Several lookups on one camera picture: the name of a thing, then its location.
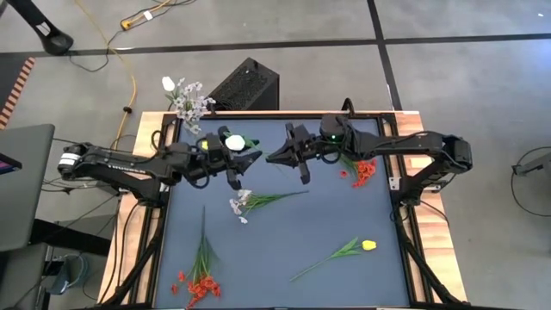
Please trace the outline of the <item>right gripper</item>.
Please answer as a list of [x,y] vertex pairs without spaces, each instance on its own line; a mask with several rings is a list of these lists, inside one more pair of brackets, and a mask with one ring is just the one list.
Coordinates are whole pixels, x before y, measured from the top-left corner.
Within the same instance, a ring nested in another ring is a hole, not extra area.
[[316,136],[309,133],[304,125],[295,127],[292,123],[288,123],[286,131],[286,144],[272,152],[266,158],[266,162],[298,168],[301,182],[308,184],[311,181],[311,174],[306,162],[319,155]]

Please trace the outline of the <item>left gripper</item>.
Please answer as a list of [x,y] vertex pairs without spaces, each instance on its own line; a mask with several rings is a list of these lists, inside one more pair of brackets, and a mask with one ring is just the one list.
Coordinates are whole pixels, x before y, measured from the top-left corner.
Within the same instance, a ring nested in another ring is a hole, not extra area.
[[254,151],[234,158],[232,150],[225,144],[228,132],[229,128],[222,126],[217,134],[208,133],[204,139],[196,143],[196,148],[200,151],[197,159],[201,167],[201,176],[190,181],[193,188],[205,189],[210,182],[210,177],[215,177],[218,172],[224,171],[230,187],[235,190],[241,189],[237,174],[244,174],[263,155],[262,151]]

